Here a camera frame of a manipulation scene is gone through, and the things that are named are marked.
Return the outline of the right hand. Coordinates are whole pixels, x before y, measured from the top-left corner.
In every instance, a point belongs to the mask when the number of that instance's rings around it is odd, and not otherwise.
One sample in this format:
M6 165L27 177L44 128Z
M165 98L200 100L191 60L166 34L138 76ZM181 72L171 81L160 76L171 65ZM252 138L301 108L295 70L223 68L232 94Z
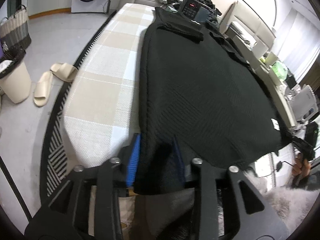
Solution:
M302 178L305 178L310 174L310 171L311 171L311 164L308 162L307 159L304 159L301 153L298 153L292 168L292 175L293 176L301 175Z

